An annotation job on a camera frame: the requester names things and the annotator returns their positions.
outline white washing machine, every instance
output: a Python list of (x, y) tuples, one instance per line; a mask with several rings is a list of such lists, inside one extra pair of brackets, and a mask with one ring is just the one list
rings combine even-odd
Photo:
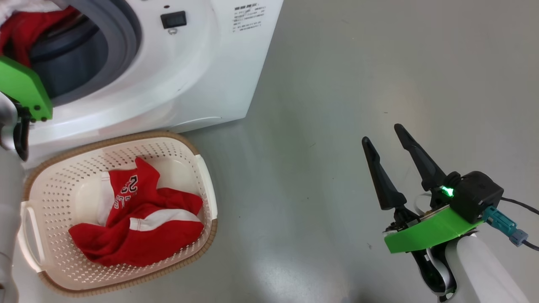
[(33, 167), (54, 154), (151, 129), (245, 117), (282, 0), (63, 0), (76, 25), (31, 52), (54, 104), (30, 130)]

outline white plastic basket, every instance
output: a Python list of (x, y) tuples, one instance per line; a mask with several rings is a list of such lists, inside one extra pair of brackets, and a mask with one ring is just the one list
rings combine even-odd
[[(101, 172), (133, 169), (136, 157), (159, 171), (158, 187), (202, 198), (198, 217), (204, 230), (196, 242), (149, 266), (92, 263), (73, 244), (68, 230), (78, 223), (97, 223)], [(120, 137), (55, 157), (34, 170), (26, 181), (24, 198), (18, 235), (23, 255), (47, 286), (71, 297), (126, 288), (192, 263), (206, 252), (217, 232), (217, 203), (204, 159), (184, 137), (174, 133)]]

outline red clothing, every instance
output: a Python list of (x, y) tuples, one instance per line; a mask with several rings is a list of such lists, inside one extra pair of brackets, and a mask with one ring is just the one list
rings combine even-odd
[(92, 262), (104, 266), (146, 266), (195, 242), (204, 229), (196, 215), (202, 199), (170, 188), (157, 188), (159, 173), (143, 159), (133, 170), (109, 172), (114, 204), (105, 226), (77, 224), (69, 233)]
[(39, 36), (52, 26), (66, 18), (80, 14), (69, 6), (63, 11), (53, 12), (19, 12), (11, 16), (0, 27), (0, 56), (9, 42), (13, 43), (15, 60), (30, 67), (30, 50)]

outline green bracket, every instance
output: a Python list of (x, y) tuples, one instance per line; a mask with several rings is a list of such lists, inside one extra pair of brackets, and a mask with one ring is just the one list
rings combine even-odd
[(52, 119), (52, 102), (38, 74), (5, 56), (0, 56), (0, 92), (27, 107), (37, 121)]
[(456, 239), (481, 223), (470, 224), (448, 207), (410, 228), (387, 235), (384, 241), (391, 253), (423, 250)]

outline concrete floor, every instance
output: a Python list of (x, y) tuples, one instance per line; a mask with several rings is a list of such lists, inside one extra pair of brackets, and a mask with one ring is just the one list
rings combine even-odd
[[(383, 243), (392, 213), (378, 207), (361, 137), (409, 201), (420, 179), (396, 122), (446, 173), (484, 171), (537, 206), (537, 15), (532, 0), (286, 0), (247, 118), (186, 134), (218, 198), (204, 257), (74, 300), (47, 290), (17, 251), (20, 301), (434, 302), (411, 256)], [(532, 215), (502, 210), (539, 233)], [(481, 230), (526, 295), (539, 295), (538, 255)]]

